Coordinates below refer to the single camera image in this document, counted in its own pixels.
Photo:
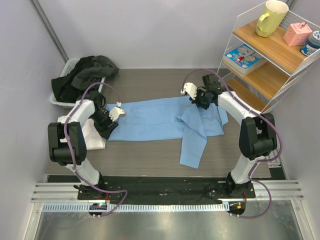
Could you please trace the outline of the light blue long sleeve shirt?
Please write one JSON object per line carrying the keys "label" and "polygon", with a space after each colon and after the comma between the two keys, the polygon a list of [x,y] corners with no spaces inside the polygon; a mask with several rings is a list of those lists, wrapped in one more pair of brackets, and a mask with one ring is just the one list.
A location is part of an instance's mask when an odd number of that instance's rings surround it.
{"label": "light blue long sleeve shirt", "polygon": [[181,165],[197,169],[208,137],[224,134],[227,112],[211,104],[202,109],[187,96],[129,102],[125,117],[111,133],[110,141],[145,142],[181,139]]}

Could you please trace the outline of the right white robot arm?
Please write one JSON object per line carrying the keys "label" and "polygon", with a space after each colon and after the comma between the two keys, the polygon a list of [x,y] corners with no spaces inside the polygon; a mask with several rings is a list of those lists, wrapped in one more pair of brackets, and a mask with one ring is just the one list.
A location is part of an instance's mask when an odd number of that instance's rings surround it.
{"label": "right white robot arm", "polygon": [[275,119],[270,113],[261,113],[251,108],[220,80],[209,75],[202,78],[203,87],[191,82],[183,83],[180,93],[189,95],[193,104],[207,110],[211,104],[226,110],[240,125],[240,157],[226,178],[226,193],[239,197],[250,189],[251,177],[258,165],[278,146]]}

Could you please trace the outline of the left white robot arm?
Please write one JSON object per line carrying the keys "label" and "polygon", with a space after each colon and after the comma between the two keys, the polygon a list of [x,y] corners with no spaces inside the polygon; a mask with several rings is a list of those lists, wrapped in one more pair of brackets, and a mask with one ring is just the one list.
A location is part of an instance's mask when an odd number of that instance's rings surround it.
{"label": "left white robot arm", "polygon": [[106,195],[107,188],[102,174],[87,158],[87,144],[82,129],[91,119],[99,136],[109,139],[125,111],[119,101],[110,110],[103,108],[105,104],[105,97],[98,91],[86,93],[78,98],[67,115],[47,127],[50,160],[72,171],[97,200]]}

